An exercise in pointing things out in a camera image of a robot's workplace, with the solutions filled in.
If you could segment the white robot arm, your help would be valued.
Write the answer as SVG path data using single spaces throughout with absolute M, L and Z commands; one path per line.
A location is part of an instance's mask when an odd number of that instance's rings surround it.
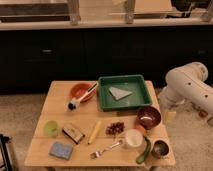
M 205 83 L 208 69 L 201 62 L 191 62 L 167 72 L 166 86 L 159 93 L 159 101 L 163 109 L 190 100 L 195 105 L 213 115 L 213 87 Z

